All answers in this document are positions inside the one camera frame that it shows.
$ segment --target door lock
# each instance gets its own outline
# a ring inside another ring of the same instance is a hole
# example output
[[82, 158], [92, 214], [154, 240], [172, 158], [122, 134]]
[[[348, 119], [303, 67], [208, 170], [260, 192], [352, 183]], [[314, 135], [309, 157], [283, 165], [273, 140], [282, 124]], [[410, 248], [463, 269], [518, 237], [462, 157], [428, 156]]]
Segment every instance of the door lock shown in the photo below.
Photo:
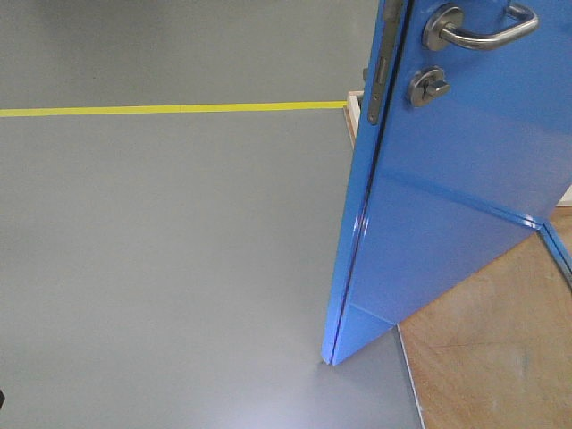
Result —
[[408, 98], [414, 107], [422, 107], [450, 90], [441, 67], [427, 67], [418, 71], [409, 83]]

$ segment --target door handle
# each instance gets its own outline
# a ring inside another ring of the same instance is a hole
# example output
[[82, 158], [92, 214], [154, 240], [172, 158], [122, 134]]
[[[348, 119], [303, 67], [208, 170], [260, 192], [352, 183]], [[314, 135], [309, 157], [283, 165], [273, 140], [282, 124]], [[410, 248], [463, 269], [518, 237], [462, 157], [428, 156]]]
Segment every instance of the door handle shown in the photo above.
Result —
[[423, 32], [423, 44], [432, 51], [440, 51], [449, 43], [475, 49], [491, 51], [507, 45], [532, 33], [540, 25], [538, 15], [522, 4], [511, 4], [507, 7], [507, 15], [518, 23], [502, 29], [498, 33], [479, 34], [463, 29], [465, 13], [460, 6], [447, 3], [441, 6], [429, 19]]

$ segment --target blue door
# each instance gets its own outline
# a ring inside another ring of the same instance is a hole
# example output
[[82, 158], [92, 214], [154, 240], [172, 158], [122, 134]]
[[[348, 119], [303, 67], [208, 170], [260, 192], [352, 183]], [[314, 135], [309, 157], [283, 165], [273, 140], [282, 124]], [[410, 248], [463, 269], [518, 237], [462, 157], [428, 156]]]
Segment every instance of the blue door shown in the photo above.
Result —
[[570, 185], [572, 2], [523, 1], [381, 1], [327, 363], [539, 229]]

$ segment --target yellow floor line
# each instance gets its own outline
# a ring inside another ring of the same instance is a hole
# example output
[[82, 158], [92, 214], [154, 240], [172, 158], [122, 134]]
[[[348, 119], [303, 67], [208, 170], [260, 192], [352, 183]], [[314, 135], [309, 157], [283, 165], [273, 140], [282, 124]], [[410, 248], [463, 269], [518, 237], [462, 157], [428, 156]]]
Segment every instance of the yellow floor line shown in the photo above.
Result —
[[214, 112], [269, 112], [280, 110], [341, 109], [345, 101], [242, 103], [230, 105], [126, 105], [110, 107], [53, 107], [0, 109], [0, 117], [66, 116], [86, 114], [203, 114]]

